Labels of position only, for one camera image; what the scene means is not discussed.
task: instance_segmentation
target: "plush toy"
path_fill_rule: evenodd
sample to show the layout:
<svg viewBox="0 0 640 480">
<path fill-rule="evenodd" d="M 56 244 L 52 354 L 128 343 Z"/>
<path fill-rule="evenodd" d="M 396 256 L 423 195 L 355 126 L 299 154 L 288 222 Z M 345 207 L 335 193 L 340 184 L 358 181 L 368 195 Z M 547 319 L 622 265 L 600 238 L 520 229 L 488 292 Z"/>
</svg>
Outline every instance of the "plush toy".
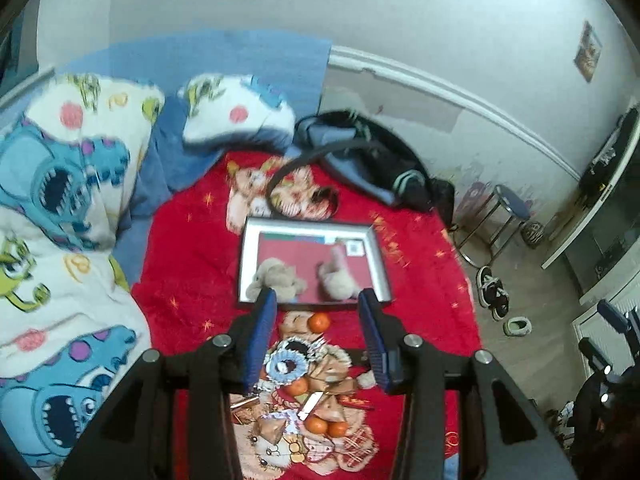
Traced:
<svg viewBox="0 0 640 480">
<path fill-rule="evenodd" d="M 286 266 L 277 258 L 267 258 L 258 266 L 254 280 L 247 287 L 247 298 L 257 300 L 264 286 L 275 291 L 278 303 L 290 303 L 306 290 L 306 281 L 296 277 L 296 267 Z"/>
<path fill-rule="evenodd" d="M 318 278 L 322 288 L 332 300 L 345 301 L 357 298 L 362 288 L 351 275 L 343 245 L 331 248 L 331 261 L 318 266 Z"/>
</svg>

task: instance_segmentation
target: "white wall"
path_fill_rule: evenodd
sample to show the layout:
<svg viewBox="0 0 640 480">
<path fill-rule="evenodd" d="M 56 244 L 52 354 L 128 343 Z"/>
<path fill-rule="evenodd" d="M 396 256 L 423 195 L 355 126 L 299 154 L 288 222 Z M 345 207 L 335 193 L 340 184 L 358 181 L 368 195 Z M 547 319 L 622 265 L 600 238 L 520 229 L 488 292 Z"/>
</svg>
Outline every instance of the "white wall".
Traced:
<svg viewBox="0 0 640 480">
<path fill-rule="evenodd" d="M 456 219 L 475 211 L 494 186 L 504 184 L 546 224 L 575 189 L 565 170 L 504 128 L 391 81 L 330 68 L 322 109 L 341 108 L 375 115 L 420 155 L 432 175 L 455 184 Z"/>
<path fill-rule="evenodd" d="M 604 0 L 45 2 L 38 52 L 49 62 L 103 43 L 201 27 L 315 34 L 480 96 L 533 130 L 578 172 L 625 110 L 636 79 L 623 29 Z M 573 64 L 584 20 L 604 45 L 590 84 Z M 478 142 L 493 141 L 479 129 Z"/>
</svg>

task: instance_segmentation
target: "stool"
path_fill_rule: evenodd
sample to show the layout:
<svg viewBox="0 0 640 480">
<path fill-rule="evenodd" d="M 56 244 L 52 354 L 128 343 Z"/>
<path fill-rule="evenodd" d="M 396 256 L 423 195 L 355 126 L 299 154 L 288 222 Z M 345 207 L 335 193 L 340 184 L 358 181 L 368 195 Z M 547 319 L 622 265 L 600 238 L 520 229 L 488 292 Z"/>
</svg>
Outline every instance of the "stool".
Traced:
<svg viewBox="0 0 640 480">
<path fill-rule="evenodd" d="M 523 202 L 523 200 L 519 196 L 517 196 L 511 189 L 509 189 L 506 186 L 503 186 L 502 184 L 498 184 L 498 186 L 494 187 L 494 192 L 492 192 L 491 195 L 489 195 L 489 198 L 487 198 L 484 201 L 484 203 L 476 210 L 476 212 L 473 214 L 473 216 L 471 218 L 472 219 L 476 218 L 482 212 L 482 210 L 484 210 L 484 208 L 488 205 L 488 203 L 491 202 L 491 200 L 492 200 L 492 198 L 494 198 L 494 196 L 497 198 L 497 201 L 496 201 L 494 207 L 491 209 L 491 211 L 489 211 L 487 213 L 487 215 L 484 216 L 484 218 L 480 221 L 480 223 L 476 226 L 476 228 L 473 231 L 471 231 L 466 236 L 466 238 L 464 240 L 462 240 L 459 244 L 455 244 L 456 249 L 458 250 L 460 255 L 466 261 L 468 261 L 472 266 L 474 266 L 476 269 L 479 269 L 482 266 L 477 265 L 469 256 L 467 256 L 462 251 L 462 247 L 466 244 L 466 242 L 469 240 L 469 238 L 471 238 L 472 236 L 475 235 L 478 238 L 480 238 L 485 243 L 485 245 L 487 245 L 487 247 L 489 249 L 489 254 L 491 254 L 491 259 L 489 260 L 489 262 L 486 265 L 490 266 L 495 261 L 495 259 L 500 255 L 500 253 L 504 250 L 504 248 L 507 246 L 507 244 L 511 241 L 511 239 L 513 238 L 513 235 L 516 234 L 520 230 L 520 228 L 522 227 L 524 222 L 526 222 L 527 220 L 529 220 L 531 218 L 531 213 L 529 212 L 529 208 Z M 494 214 L 495 211 L 500 206 L 502 206 L 502 208 L 505 209 L 507 211 L 507 213 L 509 213 L 509 215 L 510 215 L 509 219 L 504 223 L 504 225 L 502 227 L 500 227 L 500 229 L 498 229 L 498 231 L 487 242 L 480 235 L 476 235 L 476 231 L 478 231 L 478 229 L 482 226 L 482 224 L 484 224 L 484 222 L 486 222 L 487 219 L 492 214 Z M 511 233 L 511 235 L 509 236 L 507 241 L 505 243 L 503 243 L 501 245 L 501 247 L 498 248 L 498 250 L 494 253 L 494 243 L 495 243 L 495 241 L 504 232 L 504 230 L 508 227 L 508 225 L 511 223 L 511 221 L 513 221 L 513 219 L 518 219 L 520 221 L 520 224 L 518 225 L 516 230 L 513 233 Z"/>
</svg>

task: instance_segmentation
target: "sneaker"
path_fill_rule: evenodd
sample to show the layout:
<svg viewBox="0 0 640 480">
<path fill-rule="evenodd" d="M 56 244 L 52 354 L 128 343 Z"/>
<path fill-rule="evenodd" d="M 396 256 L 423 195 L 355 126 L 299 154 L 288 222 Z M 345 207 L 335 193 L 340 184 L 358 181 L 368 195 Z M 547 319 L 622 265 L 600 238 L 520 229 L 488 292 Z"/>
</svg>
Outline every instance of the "sneaker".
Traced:
<svg viewBox="0 0 640 480">
<path fill-rule="evenodd" d="M 476 274 L 476 284 L 480 304 L 492 310 L 496 321 L 503 320 L 509 313 L 509 295 L 502 288 L 502 280 L 492 275 L 488 266 L 484 266 Z"/>
<path fill-rule="evenodd" d="M 502 288 L 502 281 L 498 280 L 495 301 L 491 304 L 491 315 L 496 321 L 502 321 L 509 313 L 509 295 Z"/>
<path fill-rule="evenodd" d="M 478 286 L 478 300 L 485 308 L 491 308 L 491 304 L 497 296 L 498 278 L 491 273 L 488 266 L 481 267 L 476 274 Z"/>
<path fill-rule="evenodd" d="M 502 326 L 505 335 L 510 337 L 524 337 L 533 330 L 530 320 L 523 316 L 512 317 Z"/>
</svg>

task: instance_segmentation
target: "cartoon blanket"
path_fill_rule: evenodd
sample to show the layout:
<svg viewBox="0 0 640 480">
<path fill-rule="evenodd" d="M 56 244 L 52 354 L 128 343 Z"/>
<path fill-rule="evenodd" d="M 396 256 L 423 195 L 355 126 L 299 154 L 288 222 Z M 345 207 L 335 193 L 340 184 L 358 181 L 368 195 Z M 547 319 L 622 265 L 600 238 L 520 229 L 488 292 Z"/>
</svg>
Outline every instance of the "cartoon blanket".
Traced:
<svg viewBox="0 0 640 480">
<path fill-rule="evenodd" d="M 110 253 L 163 102 L 60 76 L 0 137 L 0 420 L 43 477 L 150 346 Z"/>
</svg>

